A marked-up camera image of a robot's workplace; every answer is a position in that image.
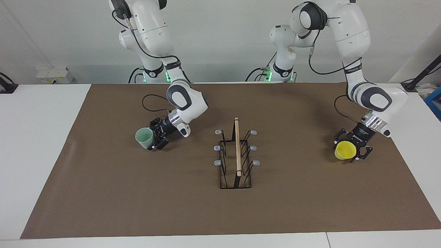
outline white table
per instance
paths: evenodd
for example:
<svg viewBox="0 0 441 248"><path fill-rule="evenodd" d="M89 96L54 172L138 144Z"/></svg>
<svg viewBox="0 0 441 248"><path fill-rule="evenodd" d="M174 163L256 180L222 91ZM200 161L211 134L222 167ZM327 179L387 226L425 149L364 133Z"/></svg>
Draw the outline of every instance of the white table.
<svg viewBox="0 0 441 248"><path fill-rule="evenodd" d="M440 248L441 230L18 240L90 85L20 85L0 95L0 247ZM392 139L438 218L441 123L415 93Z"/></svg>

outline green cup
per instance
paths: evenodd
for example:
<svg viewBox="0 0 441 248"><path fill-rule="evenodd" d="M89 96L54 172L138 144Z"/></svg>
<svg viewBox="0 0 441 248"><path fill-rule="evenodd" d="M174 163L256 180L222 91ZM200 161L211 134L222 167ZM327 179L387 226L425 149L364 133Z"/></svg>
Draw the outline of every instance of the green cup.
<svg viewBox="0 0 441 248"><path fill-rule="evenodd" d="M150 128L141 128L136 132L135 139L144 149L147 149L153 145L153 131Z"/></svg>

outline electrical outlet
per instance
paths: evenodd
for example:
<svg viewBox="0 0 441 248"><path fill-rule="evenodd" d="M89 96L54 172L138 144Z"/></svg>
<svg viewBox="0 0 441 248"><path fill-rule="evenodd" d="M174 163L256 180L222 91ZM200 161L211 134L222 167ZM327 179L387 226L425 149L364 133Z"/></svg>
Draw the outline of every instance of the electrical outlet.
<svg viewBox="0 0 441 248"><path fill-rule="evenodd" d="M37 73L41 83L70 84L74 80L73 75L66 68L42 69Z"/></svg>

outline black wire rack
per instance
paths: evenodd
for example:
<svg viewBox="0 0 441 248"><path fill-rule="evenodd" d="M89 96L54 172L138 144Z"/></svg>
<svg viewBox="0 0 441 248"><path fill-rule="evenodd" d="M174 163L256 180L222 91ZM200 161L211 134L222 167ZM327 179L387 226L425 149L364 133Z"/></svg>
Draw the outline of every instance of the black wire rack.
<svg viewBox="0 0 441 248"><path fill-rule="evenodd" d="M236 143L235 138L235 125L233 126L233 134L231 140L225 140L225 135L223 130L216 130L217 135L222 136L222 140L219 141L219 145L214 147L215 151L219 152L219 160L214 162L214 165L219 167L219 187L220 189L245 189L252 187L251 181L251 170L255 165L260 165L260 161L251 160L250 152L256 151L256 146L250 146L248 144L248 138L251 135L257 135L254 130L249 130L245 135L244 139L239 140L240 142L240 157L242 165L240 170L227 170L227 158L232 158L227 155L227 145L230 143Z"/></svg>

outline white wall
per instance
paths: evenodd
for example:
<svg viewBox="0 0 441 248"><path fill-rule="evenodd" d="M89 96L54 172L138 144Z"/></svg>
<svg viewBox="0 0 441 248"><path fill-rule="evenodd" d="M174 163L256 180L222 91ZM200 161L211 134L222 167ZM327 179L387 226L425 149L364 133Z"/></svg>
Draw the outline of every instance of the white wall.
<svg viewBox="0 0 441 248"><path fill-rule="evenodd" d="M390 83L400 83L404 80L414 79L441 54L441 25L423 43L414 56L392 77ZM441 70L423 78L419 85L431 83L441 86Z"/></svg>
<svg viewBox="0 0 441 248"><path fill-rule="evenodd" d="M108 0L0 0L54 66L67 66L79 83L123 83L139 58L121 47L121 27L111 18ZM370 26L372 46L365 54L365 77L385 83L441 22L438 1L359 0ZM192 81L243 81L267 64L275 48L273 25L288 24L292 0L169 0L164 14L183 67ZM18 83L37 83L43 64L21 41L0 11L0 70ZM307 65L309 49L298 49L298 81L338 82L344 75L319 76ZM318 39L314 67L341 66L330 30Z"/></svg>

